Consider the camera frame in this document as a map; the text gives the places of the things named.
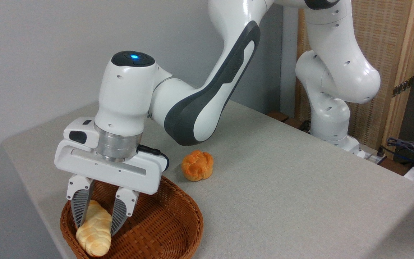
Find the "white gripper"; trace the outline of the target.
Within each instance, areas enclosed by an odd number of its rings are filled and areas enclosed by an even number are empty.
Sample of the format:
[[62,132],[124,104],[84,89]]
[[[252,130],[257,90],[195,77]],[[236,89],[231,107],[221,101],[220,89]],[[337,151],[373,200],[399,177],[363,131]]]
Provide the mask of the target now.
[[115,196],[110,228],[114,236],[133,215],[139,192],[152,195],[158,191],[168,160],[163,155],[139,151],[123,162],[106,161],[94,149],[63,139],[57,147],[54,163],[58,169],[74,174],[69,179],[67,199],[78,228],[86,220],[94,180],[120,187]]

